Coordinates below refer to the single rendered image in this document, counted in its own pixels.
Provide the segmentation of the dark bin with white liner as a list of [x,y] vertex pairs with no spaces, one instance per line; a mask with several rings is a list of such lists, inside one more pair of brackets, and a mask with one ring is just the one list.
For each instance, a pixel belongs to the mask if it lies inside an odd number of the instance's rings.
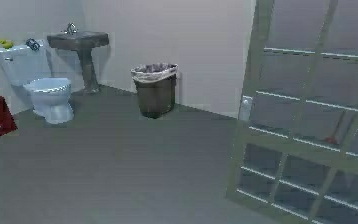
[[144,64],[131,70],[144,117],[157,119],[174,109],[177,72],[178,65],[172,63]]

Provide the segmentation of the white toilet paper roll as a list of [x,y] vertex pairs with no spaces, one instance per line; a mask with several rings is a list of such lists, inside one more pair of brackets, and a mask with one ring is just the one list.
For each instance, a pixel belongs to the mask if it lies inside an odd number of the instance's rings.
[[238,118],[243,121],[248,121],[250,118],[250,112],[252,108],[252,101],[253,98],[250,96],[242,96],[240,109],[239,109],[239,116]]

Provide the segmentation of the grey-green glass shower door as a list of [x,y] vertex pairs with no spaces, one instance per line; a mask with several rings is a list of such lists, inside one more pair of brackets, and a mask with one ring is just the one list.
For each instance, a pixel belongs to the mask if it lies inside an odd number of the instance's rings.
[[243,95],[227,198],[280,224],[358,224],[358,0],[255,0]]

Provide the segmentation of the silver sink faucet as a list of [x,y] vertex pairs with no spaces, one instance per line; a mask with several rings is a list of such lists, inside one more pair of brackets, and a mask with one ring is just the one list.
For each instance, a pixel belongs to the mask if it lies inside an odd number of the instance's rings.
[[67,25],[67,28],[64,30],[65,34],[73,35],[78,32],[78,29],[76,28],[76,25],[71,22]]

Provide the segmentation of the red plunger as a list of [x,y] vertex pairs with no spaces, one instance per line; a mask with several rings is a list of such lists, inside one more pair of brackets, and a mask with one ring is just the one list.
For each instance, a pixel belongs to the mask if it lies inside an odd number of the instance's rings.
[[324,139],[325,142],[333,145],[338,144],[338,141],[336,140],[336,134],[338,133],[340,126],[343,123],[345,114],[346,114],[345,111],[341,113],[332,134]]

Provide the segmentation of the dark blue small object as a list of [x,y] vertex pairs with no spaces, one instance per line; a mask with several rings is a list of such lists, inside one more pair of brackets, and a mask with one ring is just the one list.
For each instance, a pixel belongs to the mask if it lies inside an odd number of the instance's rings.
[[25,44],[33,51],[38,51],[40,49],[40,44],[33,38],[27,39]]

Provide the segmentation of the dark grey pedestal sink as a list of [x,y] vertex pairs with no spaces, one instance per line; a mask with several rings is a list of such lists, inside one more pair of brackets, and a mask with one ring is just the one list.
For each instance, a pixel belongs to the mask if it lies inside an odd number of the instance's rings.
[[74,34],[53,34],[47,36],[47,41],[51,48],[77,53],[85,93],[96,93],[100,90],[93,64],[92,50],[109,44],[109,35],[106,32],[78,31]]

